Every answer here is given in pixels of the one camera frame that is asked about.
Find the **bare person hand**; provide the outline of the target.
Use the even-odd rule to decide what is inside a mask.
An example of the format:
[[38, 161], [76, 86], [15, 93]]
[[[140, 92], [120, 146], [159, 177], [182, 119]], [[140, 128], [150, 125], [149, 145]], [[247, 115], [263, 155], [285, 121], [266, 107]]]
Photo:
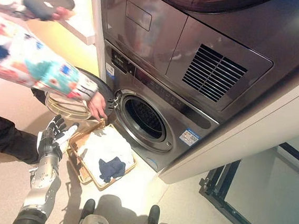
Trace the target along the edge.
[[56, 8], [55, 12], [52, 14], [52, 20], [54, 21], [67, 21], [73, 17], [76, 13], [68, 10], [64, 7]]
[[105, 114], [106, 102], [101, 93], [96, 92], [88, 101], [87, 107], [96, 120], [100, 121], [102, 118], [107, 118], [107, 115]]

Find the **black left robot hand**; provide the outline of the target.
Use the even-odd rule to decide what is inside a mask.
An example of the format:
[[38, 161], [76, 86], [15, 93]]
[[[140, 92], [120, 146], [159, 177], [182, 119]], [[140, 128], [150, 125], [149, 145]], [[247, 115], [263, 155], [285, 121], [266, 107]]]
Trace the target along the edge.
[[68, 140], [76, 133], [79, 125], [79, 123], [75, 122], [68, 128], [60, 114], [52, 118], [46, 129], [37, 134], [36, 148], [38, 159], [40, 160], [47, 155], [53, 155], [57, 156], [60, 162], [67, 148]]

